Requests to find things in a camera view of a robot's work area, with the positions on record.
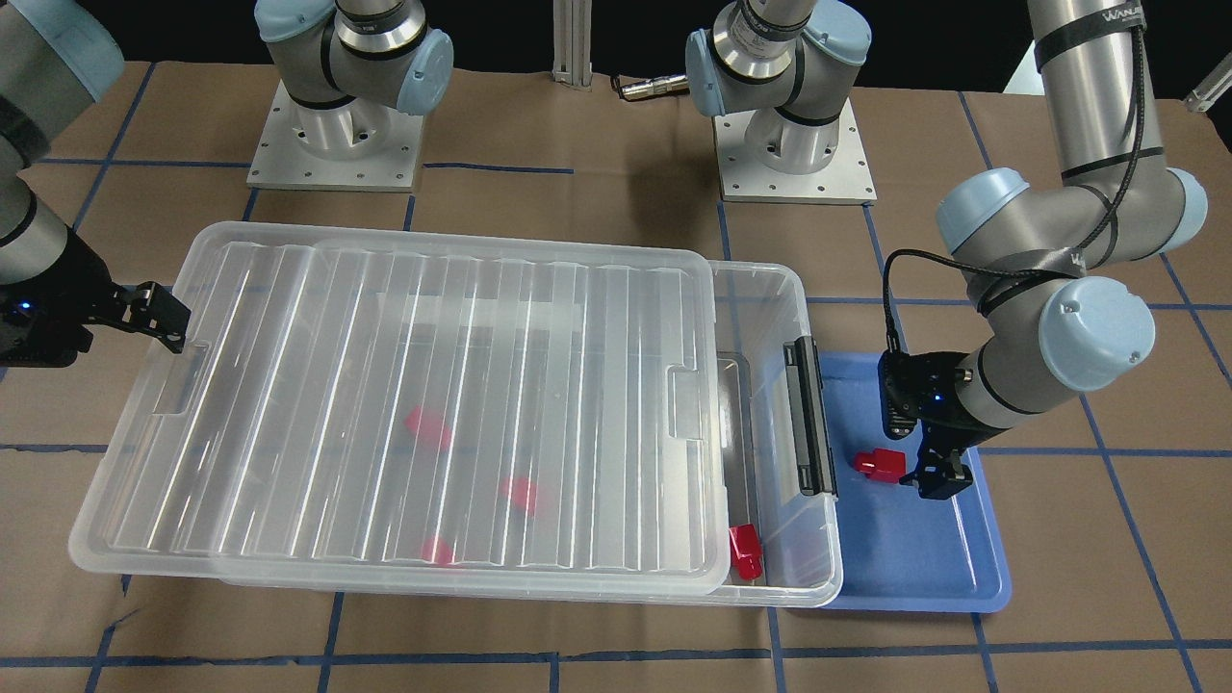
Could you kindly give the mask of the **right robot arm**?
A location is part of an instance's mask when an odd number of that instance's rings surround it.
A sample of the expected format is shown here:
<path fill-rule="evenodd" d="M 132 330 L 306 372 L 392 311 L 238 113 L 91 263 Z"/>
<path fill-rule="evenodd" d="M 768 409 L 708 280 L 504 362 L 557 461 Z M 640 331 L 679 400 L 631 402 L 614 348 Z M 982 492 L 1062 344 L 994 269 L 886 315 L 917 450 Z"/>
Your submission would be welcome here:
<path fill-rule="evenodd" d="M 455 47 L 419 1 L 259 1 L 254 21 L 312 153 L 338 153 L 328 118 L 425 116 L 444 100 Z M 158 282 L 124 289 L 21 171 L 122 75 L 120 44 L 75 1 L 2 4 L 2 365 L 70 367 L 92 326 L 182 351 L 191 312 Z"/>

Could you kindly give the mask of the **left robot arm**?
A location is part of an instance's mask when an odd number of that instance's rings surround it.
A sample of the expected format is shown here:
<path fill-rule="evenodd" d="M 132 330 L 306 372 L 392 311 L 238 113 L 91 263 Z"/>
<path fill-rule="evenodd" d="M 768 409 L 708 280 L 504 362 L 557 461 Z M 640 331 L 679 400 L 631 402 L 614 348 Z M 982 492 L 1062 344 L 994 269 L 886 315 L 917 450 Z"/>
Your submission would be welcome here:
<path fill-rule="evenodd" d="M 1096 268 L 1183 245 L 1201 231 L 1207 194 L 1168 166 L 1140 1 L 1032 1 L 1034 60 L 1050 105 L 1062 185 L 1034 189 L 1016 170 L 979 171 L 938 203 L 938 255 L 902 248 L 882 269 L 887 346 L 877 364 L 882 429 L 922 429 L 899 482 L 922 499 L 973 483 L 970 448 L 1106 387 L 1151 354 L 1156 323 L 1140 295 Z M 754 113 L 758 160 L 784 174 L 825 166 L 788 154 L 837 120 L 865 64 L 871 30 L 840 1 L 731 1 L 689 35 L 685 75 L 703 116 Z M 975 351 L 906 351 L 890 273 L 912 256 L 958 270 L 991 338 Z"/>

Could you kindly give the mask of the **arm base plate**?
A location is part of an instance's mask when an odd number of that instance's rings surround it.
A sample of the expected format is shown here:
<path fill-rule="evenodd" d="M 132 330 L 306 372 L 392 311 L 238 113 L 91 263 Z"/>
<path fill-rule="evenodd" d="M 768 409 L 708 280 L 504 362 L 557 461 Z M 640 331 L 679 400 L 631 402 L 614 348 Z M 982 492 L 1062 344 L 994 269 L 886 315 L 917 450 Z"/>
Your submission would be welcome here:
<path fill-rule="evenodd" d="M 772 109 L 712 121 L 721 196 L 728 202 L 862 205 L 878 200 L 850 101 L 812 127 Z"/>
<path fill-rule="evenodd" d="M 365 97 L 333 110 L 274 92 L 246 185 L 283 192 L 410 194 L 423 162 L 425 117 Z"/>

